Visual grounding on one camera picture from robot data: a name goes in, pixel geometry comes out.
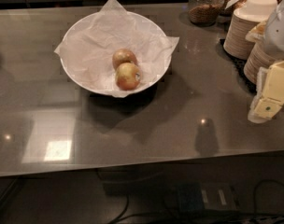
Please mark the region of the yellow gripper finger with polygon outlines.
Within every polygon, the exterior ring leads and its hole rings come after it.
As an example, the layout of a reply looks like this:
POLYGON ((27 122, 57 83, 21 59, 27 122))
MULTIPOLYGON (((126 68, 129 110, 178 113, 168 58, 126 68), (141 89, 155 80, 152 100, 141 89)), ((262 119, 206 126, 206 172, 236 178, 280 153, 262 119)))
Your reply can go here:
POLYGON ((250 31, 248 31, 248 33, 246 34, 247 41, 253 42, 253 43, 262 41, 266 24, 267 24, 267 21, 261 21, 255 27, 253 27, 250 31))
POLYGON ((284 106, 284 61, 259 69, 256 92, 250 105, 248 120, 265 123, 284 106))

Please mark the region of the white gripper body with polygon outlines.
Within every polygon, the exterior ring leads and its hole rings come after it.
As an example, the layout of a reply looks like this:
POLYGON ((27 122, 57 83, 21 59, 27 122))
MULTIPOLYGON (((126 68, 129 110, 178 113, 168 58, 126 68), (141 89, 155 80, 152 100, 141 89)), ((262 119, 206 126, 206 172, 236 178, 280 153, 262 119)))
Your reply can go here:
POLYGON ((284 0, 277 5, 265 25, 263 49, 270 56, 284 60, 284 0))

